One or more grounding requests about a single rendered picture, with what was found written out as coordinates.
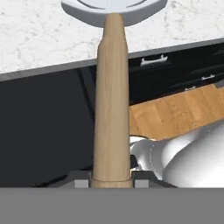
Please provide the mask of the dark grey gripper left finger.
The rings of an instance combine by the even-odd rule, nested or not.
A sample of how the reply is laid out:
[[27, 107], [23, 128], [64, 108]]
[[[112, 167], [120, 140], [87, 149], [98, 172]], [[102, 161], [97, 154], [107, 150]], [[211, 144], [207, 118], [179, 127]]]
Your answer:
[[51, 187], [62, 187], [62, 188], [89, 188], [90, 187], [90, 171], [72, 171], [68, 176], [51, 184]]

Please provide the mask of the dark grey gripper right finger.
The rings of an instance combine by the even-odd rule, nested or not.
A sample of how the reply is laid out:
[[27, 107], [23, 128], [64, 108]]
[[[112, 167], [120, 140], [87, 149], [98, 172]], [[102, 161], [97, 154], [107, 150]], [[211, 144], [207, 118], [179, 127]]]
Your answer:
[[131, 177], [135, 188], [173, 188], [173, 185], [159, 180], [152, 171], [133, 171]]

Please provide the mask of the black drawer cabinet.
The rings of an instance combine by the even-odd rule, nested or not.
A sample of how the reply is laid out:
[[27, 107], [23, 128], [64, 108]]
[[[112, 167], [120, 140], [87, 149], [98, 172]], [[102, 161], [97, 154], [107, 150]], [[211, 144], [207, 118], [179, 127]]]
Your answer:
[[[147, 102], [224, 79], [224, 43], [163, 53], [163, 63], [140, 66], [142, 58], [129, 60], [129, 104]], [[144, 57], [158, 59], [161, 54]], [[202, 76], [214, 74], [211, 80]]]

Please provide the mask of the shiny silver rounded object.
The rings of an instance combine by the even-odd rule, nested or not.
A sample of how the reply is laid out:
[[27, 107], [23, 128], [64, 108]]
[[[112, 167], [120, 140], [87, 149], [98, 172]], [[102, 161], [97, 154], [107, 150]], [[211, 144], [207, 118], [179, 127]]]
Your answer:
[[224, 118], [163, 140], [131, 136], [129, 146], [131, 172], [178, 188], [224, 188]]

